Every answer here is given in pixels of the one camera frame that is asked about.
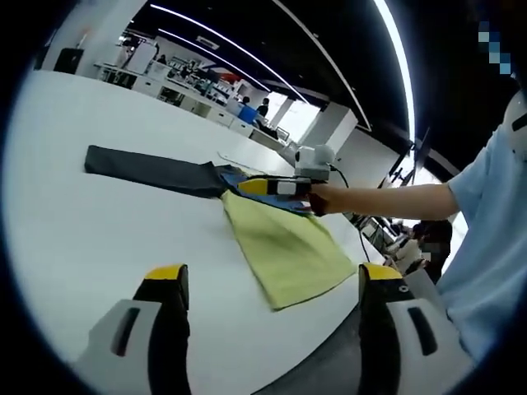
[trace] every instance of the black ceiling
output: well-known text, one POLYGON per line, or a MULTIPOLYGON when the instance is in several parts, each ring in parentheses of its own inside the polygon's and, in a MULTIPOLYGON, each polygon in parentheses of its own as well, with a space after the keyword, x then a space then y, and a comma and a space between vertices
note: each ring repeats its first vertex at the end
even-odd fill
MULTIPOLYGON (((272 0, 155 0, 134 17, 130 27, 151 35, 157 35, 157 29, 162 28, 187 40, 201 35, 220 45, 220 56, 253 77, 276 81, 270 72, 228 43, 190 22, 151 8, 150 3, 212 27, 262 59, 292 85, 350 106, 364 124, 352 97, 323 54, 272 0)), ((355 90, 375 133, 408 131, 399 63, 373 0, 282 3, 317 34, 355 90)), ((462 169, 501 122, 506 103, 517 87, 511 78, 499 74, 497 65, 488 63, 488 55, 478 46, 478 23, 460 5, 464 2, 387 3, 408 58, 417 136, 424 136, 430 128, 432 149, 462 169)))

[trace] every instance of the office desk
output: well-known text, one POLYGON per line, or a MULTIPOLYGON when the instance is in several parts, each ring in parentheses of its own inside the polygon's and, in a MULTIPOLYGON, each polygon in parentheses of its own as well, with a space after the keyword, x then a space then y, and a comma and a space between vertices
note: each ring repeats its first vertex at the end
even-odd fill
POLYGON ((236 116, 229 113, 225 107, 220 106, 215 101, 201 96, 197 89, 184 84, 181 81, 177 81, 174 78, 165 78, 164 81, 158 81, 148 76, 140 75, 136 72, 130 72, 116 66, 101 63, 96 63, 96 66, 101 67, 101 70, 107 69, 135 76, 137 80, 135 81, 132 90, 154 98, 159 98, 163 88, 177 92, 178 94, 183 95, 180 103, 181 109, 185 109, 186 111, 202 118, 209 119, 214 123, 219 123, 222 126, 231 128, 242 136, 249 137, 274 151, 280 151, 285 146, 284 143, 271 138, 268 134, 257 129, 255 126, 239 120, 236 116))
POLYGON ((114 72, 116 76, 118 76, 119 74, 126 74, 126 75, 133 76, 133 77, 143 77, 143 75, 139 74, 138 72, 132 72, 132 71, 127 70, 125 68, 112 66, 112 65, 106 64, 106 63, 94 63, 94 66, 99 68, 99 71, 98 71, 98 73, 96 75, 96 79, 97 80, 101 80, 101 81, 107 81, 107 77, 108 76, 106 76, 106 79, 104 79, 105 78, 105 72, 114 72))
MULTIPOLYGON (((199 395, 249 395, 305 359, 358 299, 357 276, 273 312, 217 199, 83 173, 90 144, 192 162, 230 158, 291 174, 250 139, 145 95, 84 77, 32 72, 8 129, 3 215, 13 272, 45 338, 75 360, 88 331, 144 275, 189 265, 188 372, 199 395), (53 97, 53 100, 42 100, 53 97)), ((322 219, 356 263, 365 257, 344 216, 322 219)), ((382 257, 368 244, 370 257, 382 257)))

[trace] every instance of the person's hand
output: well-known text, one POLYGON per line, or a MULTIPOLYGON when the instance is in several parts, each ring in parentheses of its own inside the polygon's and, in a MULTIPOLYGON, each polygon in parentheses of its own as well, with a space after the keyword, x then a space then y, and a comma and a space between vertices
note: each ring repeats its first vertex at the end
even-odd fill
POLYGON ((383 266, 389 266, 389 267, 395 267, 395 261, 392 257, 385 255, 385 262, 382 264, 383 266))
POLYGON ((313 184, 308 194, 311 209, 317 216, 345 212, 342 194, 341 188, 330 187, 327 184, 313 184))

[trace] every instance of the led strip light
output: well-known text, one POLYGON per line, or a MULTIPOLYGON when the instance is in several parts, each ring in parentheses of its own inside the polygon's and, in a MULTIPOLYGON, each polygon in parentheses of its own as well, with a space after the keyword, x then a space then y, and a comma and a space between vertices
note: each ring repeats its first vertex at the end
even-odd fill
POLYGON ((329 56, 329 53, 328 51, 326 51, 326 49, 324 48, 324 46, 317 40, 317 38, 313 35, 313 33, 311 33, 309 31, 309 29, 307 28, 307 26, 305 26, 302 21, 300 19, 298 19, 296 17, 295 14, 293 14, 289 8, 287 8, 286 6, 284 6, 279 0, 273 0, 273 2, 282 10, 284 11, 303 31, 304 33, 311 39, 311 41, 313 41, 313 44, 316 45, 316 48, 319 49, 319 51, 324 55, 324 57, 326 58, 326 60, 329 62, 329 64, 331 65, 331 67, 334 69, 334 71, 337 73, 338 77, 340 78, 340 81, 342 81, 342 83, 344 84, 344 86, 346 87, 347 91, 349 92, 349 94, 351 95, 351 97, 353 98, 353 100, 355 101, 355 105, 357 106, 359 112, 361 113, 362 117, 364 118, 364 122, 365 122, 365 128, 371 132, 371 126, 370 126, 370 121, 368 121, 368 118, 366 117, 366 114, 364 113, 364 110, 362 109, 361 107, 361 104, 359 103, 359 100, 357 99, 357 97, 355 96, 355 93, 353 92, 353 89, 352 87, 349 85, 349 83, 347 82, 347 79, 344 77, 344 75, 342 74, 342 72, 340 71, 340 69, 338 68, 337 64, 335 63, 335 61, 331 58, 331 56, 329 56))
MULTIPOLYGON (((399 67, 401 68, 401 74, 403 76, 404 93, 406 95, 406 106, 408 108, 408 133, 410 140, 415 143, 415 109, 413 108, 413 93, 412 93, 412 82, 410 80, 410 70, 408 69, 408 61, 406 60, 406 54, 404 53, 403 41, 395 25, 394 17, 389 11, 385 0, 373 0, 377 8, 379 9, 380 15, 386 24, 388 29, 389 37, 392 39, 394 44, 395 54, 399 61, 399 67)), ((410 157, 413 159, 413 151, 410 151, 410 157)))
POLYGON ((200 47, 199 45, 193 43, 192 41, 188 41, 187 39, 184 39, 183 37, 179 37, 178 35, 175 35, 174 33, 170 33, 169 31, 166 31, 166 30, 163 30, 163 29, 158 29, 161 33, 165 33, 166 35, 169 35, 171 37, 174 37, 178 40, 181 40, 181 41, 184 41, 185 43, 187 44, 190 44, 190 45, 193 45, 194 47, 198 48, 198 49, 201 49, 203 52, 206 52, 210 55, 212 55, 213 57, 215 58, 218 58, 220 59, 222 62, 224 62, 225 64, 228 64, 229 66, 231 66, 232 68, 234 68, 235 70, 241 72, 243 75, 245 75, 246 77, 248 77, 250 80, 254 81, 255 83, 257 83, 258 85, 262 86, 267 92, 270 92, 271 90, 269 88, 267 88, 264 84, 262 84, 261 82, 259 82, 256 78, 253 78, 251 77, 249 74, 247 74, 246 72, 244 72, 242 69, 240 69, 239 67, 236 67, 234 64, 232 64, 231 62, 227 62, 224 58, 221 58, 219 57, 218 55, 216 55, 214 52, 211 52, 209 51, 208 49, 205 49, 204 47, 200 47))
POLYGON ((238 48, 241 52, 245 53, 246 55, 248 55, 249 57, 251 57, 254 61, 258 62, 259 64, 261 64, 262 66, 264 66, 269 72, 271 72, 276 78, 278 78, 280 81, 282 81, 284 84, 287 85, 287 87, 289 89, 291 89, 293 92, 295 92, 298 97, 300 97, 304 102, 306 102, 307 104, 309 104, 309 102, 307 101, 307 99, 299 92, 297 91, 289 82, 287 82, 282 76, 280 76, 277 72, 275 72, 271 67, 269 67, 267 64, 265 64, 264 62, 262 62, 260 59, 256 58, 251 52, 249 52, 248 50, 240 47, 237 43, 235 43, 234 41, 232 41, 231 39, 228 39, 227 37, 225 37, 224 35, 218 33, 217 31, 215 31, 214 29, 204 25, 203 23, 199 23, 198 21, 195 21, 194 19, 192 18, 189 18, 188 16, 185 16, 185 15, 182 15, 182 14, 179 14, 178 12, 175 12, 175 11, 171 11, 167 8, 164 8, 164 7, 159 7, 155 4, 151 4, 150 7, 152 8, 155 8, 156 10, 159 10, 159 11, 163 11, 163 12, 168 12, 169 14, 172 14, 174 16, 178 16, 179 18, 181 19, 185 19, 186 21, 189 21, 191 23, 194 23, 195 25, 205 29, 206 31, 210 32, 210 33, 213 33, 214 35, 217 35, 219 38, 225 40, 227 43, 229 43, 230 45, 233 45, 234 47, 238 48))

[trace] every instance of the yellow label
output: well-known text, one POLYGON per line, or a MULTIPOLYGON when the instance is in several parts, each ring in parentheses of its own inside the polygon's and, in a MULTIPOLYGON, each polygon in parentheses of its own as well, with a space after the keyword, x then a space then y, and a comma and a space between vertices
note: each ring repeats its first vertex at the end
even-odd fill
POLYGON ((145 280, 176 280, 184 265, 158 267, 145 276, 145 280))
POLYGON ((362 266, 368 272, 371 280, 396 280, 403 278, 401 273, 392 267, 376 265, 374 263, 363 263, 362 266))
POLYGON ((268 181, 266 179, 248 179, 238 184, 238 188, 253 195, 267 195, 268 181))

